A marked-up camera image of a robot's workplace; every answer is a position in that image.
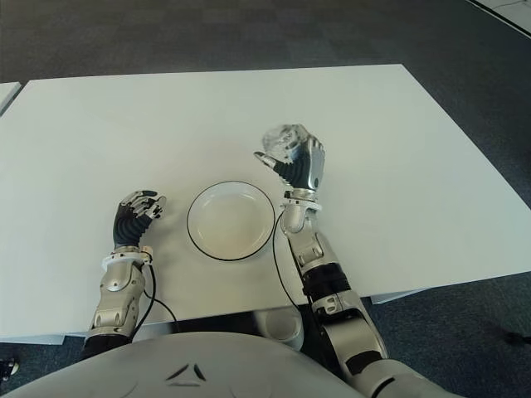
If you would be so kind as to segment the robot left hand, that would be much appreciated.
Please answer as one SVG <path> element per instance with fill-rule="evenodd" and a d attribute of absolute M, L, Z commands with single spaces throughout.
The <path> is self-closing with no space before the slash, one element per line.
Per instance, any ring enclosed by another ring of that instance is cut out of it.
<path fill-rule="evenodd" d="M 143 234 L 161 216 L 166 201 L 165 196 L 150 190 L 138 190 L 124 198 L 114 217 L 114 248 L 139 247 Z"/>

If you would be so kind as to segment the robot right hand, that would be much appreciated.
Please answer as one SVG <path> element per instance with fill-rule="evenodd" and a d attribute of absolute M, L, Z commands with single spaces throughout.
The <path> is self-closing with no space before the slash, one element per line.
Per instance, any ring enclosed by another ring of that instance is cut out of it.
<path fill-rule="evenodd" d="M 263 152 L 254 156 L 293 188 L 316 192 L 322 182 L 325 163 L 323 144 L 312 134 L 304 138 L 295 152 L 295 159 L 283 163 Z"/>

